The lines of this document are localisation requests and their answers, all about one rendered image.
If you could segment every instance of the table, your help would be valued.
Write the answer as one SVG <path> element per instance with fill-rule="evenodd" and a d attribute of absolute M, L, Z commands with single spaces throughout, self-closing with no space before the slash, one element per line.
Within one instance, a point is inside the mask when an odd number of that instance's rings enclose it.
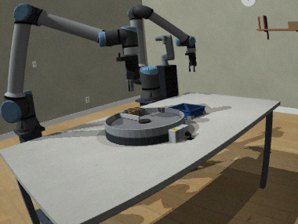
<path fill-rule="evenodd" d="M 133 206 L 203 164 L 266 118 L 260 188 L 265 188 L 273 110 L 280 102 L 188 93 L 143 108 L 179 103 L 205 106 L 187 121 L 194 139 L 152 146 L 109 142 L 104 121 L 43 136 L 0 151 L 19 183 L 31 216 L 31 198 L 53 223 L 98 223 Z"/>

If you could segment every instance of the metal table leg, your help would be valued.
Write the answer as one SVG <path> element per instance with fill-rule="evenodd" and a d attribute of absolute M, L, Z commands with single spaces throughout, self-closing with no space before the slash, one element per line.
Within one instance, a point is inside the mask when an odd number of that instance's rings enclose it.
<path fill-rule="evenodd" d="M 270 151 L 271 151 L 271 136 L 272 136 L 272 117 L 273 112 L 266 116 L 266 131 L 265 131 L 265 146 L 263 151 L 263 167 L 262 175 L 260 180 L 260 188 L 264 189 L 266 187 Z"/>
<path fill-rule="evenodd" d="M 23 200 L 25 202 L 26 208 L 28 210 L 29 216 L 31 218 L 31 221 L 33 224 L 40 224 L 38 216 L 35 211 L 35 206 L 32 203 L 32 200 L 30 198 L 30 195 L 27 193 L 27 191 L 21 186 L 19 181 L 17 180 L 17 184 L 19 185 L 20 192 L 22 194 Z"/>

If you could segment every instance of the floor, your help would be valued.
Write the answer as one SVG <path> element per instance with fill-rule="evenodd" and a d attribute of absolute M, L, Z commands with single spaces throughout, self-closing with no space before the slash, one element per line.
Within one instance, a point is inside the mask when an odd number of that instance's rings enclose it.
<path fill-rule="evenodd" d="M 298 115 L 274 112 L 267 186 L 260 189 L 264 130 L 262 120 L 197 171 L 102 223 L 298 224 Z M 0 224 L 31 223 L 1 157 L 0 179 Z"/>

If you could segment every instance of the blue plastic tray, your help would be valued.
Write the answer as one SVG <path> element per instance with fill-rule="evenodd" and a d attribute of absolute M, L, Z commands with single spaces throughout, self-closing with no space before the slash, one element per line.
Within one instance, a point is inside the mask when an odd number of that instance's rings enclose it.
<path fill-rule="evenodd" d="M 205 106 L 189 103 L 181 103 L 170 108 L 184 112 L 184 118 L 186 119 L 187 117 L 191 117 L 191 119 L 194 119 L 195 117 L 203 115 L 205 111 Z"/>

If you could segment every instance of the wall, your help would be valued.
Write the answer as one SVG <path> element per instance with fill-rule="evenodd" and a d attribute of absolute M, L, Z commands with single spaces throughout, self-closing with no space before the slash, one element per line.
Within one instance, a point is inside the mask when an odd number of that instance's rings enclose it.
<path fill-rule="evenodd" d="M 176 47 L 180 94 L 214 93 L 281 101 L 298 108 L 298 34 L 272 31 L 267 40 L 258 29 L 258 16 L 266 15 L 269 28 L 288 28 L 298 21 L 295 1 L 256 0 L 246 7 L 241 0 L 143 0 L 157 14 L 196 38 L 196 72 L 188 72 L 185 47 Z M 165 46 L 154 38 L 168 34 L 144 21 L 149 65 L 159 65 Z"/>
<path fill-rule="evenodd" d="M 7 91 L 9 56 L 13 36 L 13 10 L 24 3 L 1 1 L 0 8 L 0 96 Z M 122 1 L 36 1 L 26 3 L 48 14 L 105 30 L 129 26 L 128 10 L 141 0 Z M 99 47 L 96 42 L 47 27 L 31 27 L 24 90 L 33 92 L 35 112 L 40 122 L 140 95 L 141 87 L 128 92 L 125 62 L 116 62 L 120 45 Z M 85 102 L 89 96 L 90 103 Z M 0 134 L 16 124 L 0 118 Z"/>

